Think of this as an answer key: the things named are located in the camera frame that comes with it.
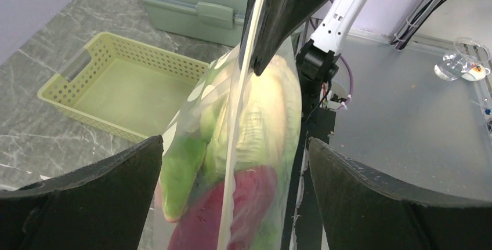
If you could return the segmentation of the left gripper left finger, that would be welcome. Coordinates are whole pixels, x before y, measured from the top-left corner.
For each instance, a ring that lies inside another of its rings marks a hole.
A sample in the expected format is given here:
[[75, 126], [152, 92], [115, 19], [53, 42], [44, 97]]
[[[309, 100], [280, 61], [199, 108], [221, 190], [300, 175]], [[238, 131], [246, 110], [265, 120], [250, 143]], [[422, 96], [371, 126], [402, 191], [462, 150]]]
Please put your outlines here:
[[1, 191], [2, 249], [137, 249], [161, 169], [152, 136], [69, 173]]

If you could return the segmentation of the green cabbage toy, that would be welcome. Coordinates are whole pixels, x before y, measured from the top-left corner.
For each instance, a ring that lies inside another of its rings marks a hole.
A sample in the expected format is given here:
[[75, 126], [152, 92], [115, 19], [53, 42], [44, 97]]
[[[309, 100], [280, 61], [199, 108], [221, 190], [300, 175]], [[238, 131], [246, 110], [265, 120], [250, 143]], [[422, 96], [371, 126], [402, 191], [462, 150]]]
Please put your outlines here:
[[[159, 179], [168, 249], [216, 249], [225, 188], [229, 99], [236, 60], [222, 56], [163, 134]], [[238, 114], [229, 249], [279, 249], [301, 125], [301, 89], [291, 60], [276, 55], [251, 74]]]

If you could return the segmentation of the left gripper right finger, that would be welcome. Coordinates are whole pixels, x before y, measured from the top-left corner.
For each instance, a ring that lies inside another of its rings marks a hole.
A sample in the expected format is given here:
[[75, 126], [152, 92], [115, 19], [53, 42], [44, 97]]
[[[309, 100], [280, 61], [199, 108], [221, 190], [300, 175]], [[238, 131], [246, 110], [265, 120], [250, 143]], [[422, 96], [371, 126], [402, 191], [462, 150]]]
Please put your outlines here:
[[490, 249], [491, 202], [419, 187], [308, 141], [330, 249]]

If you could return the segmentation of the clear polka dot zip bag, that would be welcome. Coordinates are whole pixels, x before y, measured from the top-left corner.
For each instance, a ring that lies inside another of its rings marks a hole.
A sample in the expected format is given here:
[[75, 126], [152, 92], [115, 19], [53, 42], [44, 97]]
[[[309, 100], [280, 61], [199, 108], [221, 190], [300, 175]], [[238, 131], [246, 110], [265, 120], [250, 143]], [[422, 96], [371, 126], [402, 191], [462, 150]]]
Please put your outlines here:
[[301, 128], [285, 0], [248, 0], [241, 42], [214, 60], [163, 134], [154, 249], [280, 249]]

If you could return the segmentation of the green perforated plastic basket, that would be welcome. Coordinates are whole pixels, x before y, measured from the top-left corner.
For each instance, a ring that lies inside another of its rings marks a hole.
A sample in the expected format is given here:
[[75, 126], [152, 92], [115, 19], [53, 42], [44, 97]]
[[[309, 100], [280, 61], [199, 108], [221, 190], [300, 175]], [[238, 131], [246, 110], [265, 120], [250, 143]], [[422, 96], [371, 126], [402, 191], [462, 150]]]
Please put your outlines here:
[[37, 95], [69, 118], [138, 143], [165, 132], [208, 67], [100, 32]]

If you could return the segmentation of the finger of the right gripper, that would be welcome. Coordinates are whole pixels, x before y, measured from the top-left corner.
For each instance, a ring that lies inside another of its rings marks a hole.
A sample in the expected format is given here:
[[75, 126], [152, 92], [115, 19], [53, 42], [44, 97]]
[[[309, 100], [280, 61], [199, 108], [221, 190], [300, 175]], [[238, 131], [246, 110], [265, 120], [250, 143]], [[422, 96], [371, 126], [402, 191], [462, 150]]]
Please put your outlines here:
[[249, 68], [260, 76], [280, 45], [328, 0], [264, 0]]

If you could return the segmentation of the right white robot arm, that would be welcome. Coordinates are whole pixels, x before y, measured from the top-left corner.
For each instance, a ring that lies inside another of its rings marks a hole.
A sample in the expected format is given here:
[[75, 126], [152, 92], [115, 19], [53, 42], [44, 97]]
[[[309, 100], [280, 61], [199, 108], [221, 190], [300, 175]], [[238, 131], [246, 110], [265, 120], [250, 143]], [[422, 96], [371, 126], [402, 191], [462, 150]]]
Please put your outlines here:
[[[247, 0], [238, 66], [261, 75], [280, 45], [328, 0]], [[333, 0], [296, 56], [302, 112], [309, 120], [321, 104], [321, 86], [338, 71], [345, 39], [367, 0]]]

